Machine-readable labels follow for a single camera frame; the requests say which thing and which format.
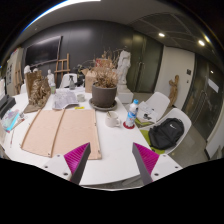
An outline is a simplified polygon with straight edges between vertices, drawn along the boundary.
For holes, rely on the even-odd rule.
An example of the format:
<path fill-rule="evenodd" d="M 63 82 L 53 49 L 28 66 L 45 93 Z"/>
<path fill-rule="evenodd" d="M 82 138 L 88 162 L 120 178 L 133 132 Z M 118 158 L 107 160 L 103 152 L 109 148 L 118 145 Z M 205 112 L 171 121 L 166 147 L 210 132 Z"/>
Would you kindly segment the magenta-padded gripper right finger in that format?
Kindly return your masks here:
<path fill-rule="evenodd" d="M 169 155 L 158 155 L 151 149 L 137 143 L 133 144 L 132 153 L 135 157 L 144 185 L 150 184 L 182 169 Z"/>

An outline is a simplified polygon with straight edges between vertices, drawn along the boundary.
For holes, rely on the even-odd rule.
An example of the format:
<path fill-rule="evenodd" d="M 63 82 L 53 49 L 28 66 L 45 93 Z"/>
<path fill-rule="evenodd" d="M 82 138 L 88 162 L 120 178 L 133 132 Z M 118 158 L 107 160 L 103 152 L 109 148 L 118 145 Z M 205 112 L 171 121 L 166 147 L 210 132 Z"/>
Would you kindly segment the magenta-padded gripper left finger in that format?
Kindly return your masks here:
<path fill-rule="evenodd" d="M 90 152 L 90 144 L 85 143 L 64 155 L 56 154 L 42 169 L 78 185 Z"/>

